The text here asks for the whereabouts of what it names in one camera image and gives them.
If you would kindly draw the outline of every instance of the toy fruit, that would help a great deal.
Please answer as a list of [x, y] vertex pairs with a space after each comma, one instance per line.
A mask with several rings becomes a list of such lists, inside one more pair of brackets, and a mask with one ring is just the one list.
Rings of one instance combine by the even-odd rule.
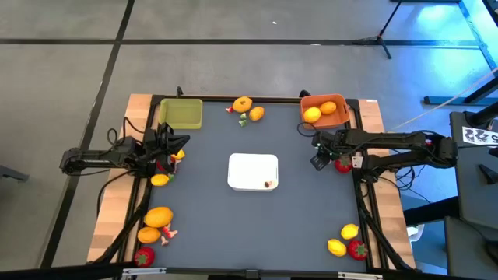
[[247, 96], [242, 96], [237, 98], [232, 105], [232, 108], [239, 113], [245, 113], [249, 111], [252, 106], [252, 99]]
[[152, 243], [156, 242], [161, 237], [161, 233], [158, 229], [151, 228], [149, 226], [145, 226], [139, 230], [137, 234], [137, 238], [142, 243]]
[[320, 105], [320, 111], [322, 114], [332, 114], [335, 112], [335, 109], [337, 109], [337, 105], [335, 105], [332, 101], [327, 101]]
[[348, 254], [357, 261], [365, 261], [368, 249], [362, 241], [351, 240], [348, 244]]
[[185, 157], [185, 152], [184, 150], [180, 150], [178, 154], [176, 155], [171, 155], [172, 158], [174, 159], [183, 159]]
[[251, 121], [259, 121], [265, 115], [265, 108], [263, 107], [255, 107], [249, 112], [249, 118]]
[[320, 109], [316, 107], [311, 107], [304, 112], [304, 121], [310, 124], [313, 124], [314, 122], [318, 121], [320, 117], [321, 117]]
[[327, 242], [327, 248], [331, 253], [333, 253], [337, 257], [342, 257], [346, 253], [345, 245], [337, 239], [329, 240]]
[[173, 211], [171, 211], [171, 209], [168, 207], [156, 207], [147, 212], [144, 223], [147, 226], [158, 228], [169, 224], [172, 219]]
[[351, 159], [348, 156], [341, 156], [334, 161], [336, 170], [340, 173], [348, 173], [352, 169]]
[[170, 178], [164, 174], [156, 174], [150, 178], [150, 183], [156, 187], [164, 186], [165, 184], [168, 184], [169, 181]]
[[154, 258], [156, 254], [152, 248], [142, 247], [135, 253], [134, 260], [139, 268], [148, 268], [153, 265]]
[[358, 235], [358, 226], [355, 224], [347, 224], [341, 230], [341, 236], [345, 240], [350, 240]]

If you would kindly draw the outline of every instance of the strawberry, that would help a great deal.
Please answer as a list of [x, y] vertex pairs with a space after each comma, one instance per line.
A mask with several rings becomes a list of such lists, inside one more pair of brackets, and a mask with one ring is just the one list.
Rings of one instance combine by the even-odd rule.
[[336, 170], [340, 173], [348, 173], [352, 168], [351, 159], [349, 156], [341, 156], [334, 161]]
[[368, 249], [361, 240], [351, 240], [348, 244], [348, 254], [357, 261], [365, 261]]
[[148, 268], [150, 267], [156, 255], [154, 254], [154, 250], [149, 247], [142, 247], [135, 253], [135, 263], [139, 268]]

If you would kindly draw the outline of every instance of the wooden plank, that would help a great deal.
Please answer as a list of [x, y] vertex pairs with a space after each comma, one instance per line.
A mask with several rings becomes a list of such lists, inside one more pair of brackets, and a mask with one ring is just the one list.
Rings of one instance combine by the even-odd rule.
[[[132, 121], [133, 125], [135, 125], [140, 130], [145, 129], [151, 97], [151, 95], [145, 94], [132, 94], [130, 96], [130, 100], [128, 101], [126, 116], [130, 118], [130, 121]], [[370, 132], [384, 131], [381, 112], [377, 101], [360, 100], [359, 105], [363, 128], [366, 131]], [[156, 110], [154, 116], [155, 119], [157, 118], [157, 115], [158, 110]], [[351, 114], [351, 117], [352, 124], [355, 124], [356, 122], [354, 120], [354, 114]], [[127, 135], [132, 135], [137, 139], [142, 139], [141, 134], [133, 131], [131, 128], [128, 128], [129, 126], [127, 126], [126, 130]], [[386, 156], [389, 154], [388, 150], [385, 149], [369, 149], [368, 152], [382, 156]], [[113, 172], [111, 172], [110, 174], [110, 178], [118, 175], [120, 172], [120, 170], [113, 170]], [[383, 177], [390, 178], [392, 180], [395, 179], [393, 173], [384, 173]], [[96, 222], [92, 245], [90, 246], [88, 255], [89, 261], [98, 258], [105, 251], [112, 240], [114, 240], [116, 235], [119, 234], [119, 231], [124, 225], [124, 217], [126, 209], [128, 207], [130, 193], [132, 191], [132, 182], [132, 177], [123, 177], [108, 186], [103, 198], [100, 215]], [[139, 189], [138, 201], [143, 195], [144, 186], [145, 181], [142, 180], [141, 187]], [[391, 186], [388, 182], [376, 183], [374, 187], [377, 195], [377, 205], [381, 216], [381, 225], [384, 234], [391, 242], [391, 245], [403, 257], [406, 263], [415, 267], [415, 261], [413, 260], [412, 256], [412, 248], [406, 234], [406, 224], [398, 190]], [[368, 200], [366, 200], [366, 205], [370, 209], [370, 203], [368, 202]], [[134, 231], [130, 233], [130, 237], [128, 239], [128, 246], [125, 254], [125, 260], [127, 261], [132, 259], [132, 249], [135, 242], [135, 236], [136, 226]], [[369, 237], [371, 240], [370, 249], [374, 253], [374, 266], [380, 267], [380, 259], [377, 254], [377, 243], [375, 242], [375, 237], [372, 234], [371, 230], [369, 230]]]
[[[152, 96], [149, 94], [130, 95], [128, 107], [124, 114], [130, 119], [133, 125], [141, 131], [146, 127], [151, 98]], [[126, 124], [126, 135], [133, 136], [138, 140], [143, 139], [143, 135], [135, 131], [129, 124]], [[112, 169], [109, 174], [109, 180], [123, 172], [125, 172], [125, 170]], [[92, 243], [90, 244], [90, 249], [86, 258], [88, 261], [94, 261], [100, 257], [123, 228], [126, 210], [132, 193], [133, 180], [134, 177], [125, 175], [106, 187], [100, 205], [100, 214], [97, 218], [95, 230], [93, 232]], [[142, 185], [142, 194], [145, 182], [145, 180], [140, 182]], [[129, 239], [134, 242], [135, 236], [136, 226], [130, 232]], [[131, 260], [132, 248], [130, 248], [130, 244], [132, 244], [132, 242], [129, 241], [126, 260]]]
[[[363, 129], [368, 132], [384, 132], [384, 124], [382, 123], [381, 109], [376, 100], [359, 100], [359, 112], [361, 114]], [[369, 149], [371, 155], [388, 156], [388, 149]], [[395, 175], [392, 172], [382, 173], [382, 177], [396, 181]], [[373, 185], [377, 198], [377, 207], [379, 216], [381, 217], [382, 232], [389, 240], [389, 243], [400, 254], [403, 261], [415, 267], [412, 247], [406, 232], [405, 217], [403, 215], [402, 203], [399, 198], [399, 190], [391, 183], [385, 180]], [[370, 232], [370, 247], [372, 251], [377, 251], [375, 236]], [[377, 267], [378, 261], [374, 258], [374, 265]], [[394, 265], [389, 261], [390, 268], [394, 269]]]

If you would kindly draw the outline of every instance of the gray floor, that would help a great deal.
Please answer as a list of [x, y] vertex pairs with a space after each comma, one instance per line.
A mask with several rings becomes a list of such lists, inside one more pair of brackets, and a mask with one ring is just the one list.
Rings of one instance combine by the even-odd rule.
[[[480, 1], [465, 4], [498, 61], [498, 28]], [[125, 0], [4, 0], [0, 38], [114, 38], [125, 6]], [[378, 32], [393, 8], [388, 0], [142, 0], [125, 37], [355, 39]], [[420, 3], [404, 4], [385, 38], [473, 40], [456, 5]], [[390, 50], [389, 61], [379, 47], [123, 46], [91, 146], [108, 147], [105, 132], [119, 127], [131, 93], [174, 93], [176, 86], [186, 94], [341, 93], [378, 99], [389, 129], [430, 109], [423, 96], [453, 96], [489, 72], [478, 50]], [[110, 46], [0, 45], [0, 164], [31, 176], [24, 184], [0, 180], [0, 270], [37, 265], [65, 182], [61, 154], [79, 144], [109, 53]], [[465, 109], [446, 107], [400, 131], [449, 135], [448, 114]], [[80, 180], [55, 265], [85, 261], [96, 193], [106, 178]], [[431, 201], [453, 196], [454, 171], [427, 167], [414, 189]]]

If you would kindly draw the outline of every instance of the white plate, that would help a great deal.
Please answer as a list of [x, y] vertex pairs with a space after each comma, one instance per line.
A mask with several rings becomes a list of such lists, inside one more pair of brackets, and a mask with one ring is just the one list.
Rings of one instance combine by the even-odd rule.
[[228, 185], [237, 191], [273, 191], [279, 185], [275, 155], [234, 153], [228, 159]]

